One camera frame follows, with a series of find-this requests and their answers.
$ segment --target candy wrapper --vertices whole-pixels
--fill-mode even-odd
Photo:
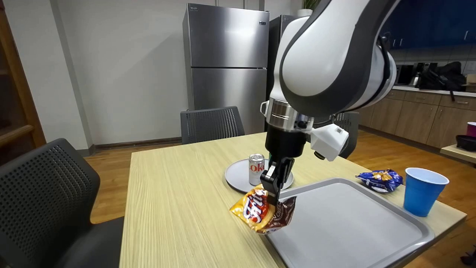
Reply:
[[[402,176],[393,170],[374,170],[357,176],[363,185],[377,193],[393,193],[403,184]]]
[[[258,185],[229,210],[253,231],[266,234],[286,227],[292,221],[295,207],[296,197],[278,203],[278,206],[269,204],[268,193],[262,185]]]

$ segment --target blue cup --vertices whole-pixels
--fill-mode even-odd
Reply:
[[[406,169],[405,173],[406,187],[403,209],[420,218],[429,216],[436,198],[449,184],[448,178],[417,167]]]

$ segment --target can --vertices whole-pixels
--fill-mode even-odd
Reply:
[[[250,155],[249,158],[249,184],[259,185],[265,170],[265,157],[262,154]]]

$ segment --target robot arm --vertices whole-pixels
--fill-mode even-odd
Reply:
[[[335,124],[313,128],[384,99],[396,64],[378,33],[399,0],[321,0],[310,18],[287,26],[278,48],[266,117],[269,169],[262,184],[277,203],[280,191],[311,143],[320,158],[335,160],[348,134]]]

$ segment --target gray tray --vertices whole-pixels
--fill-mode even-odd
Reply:
[[[289,267],[388,267],[433,240],[423,222],[344,179],[289,197],[298,197],[292,224],[268,236]]]

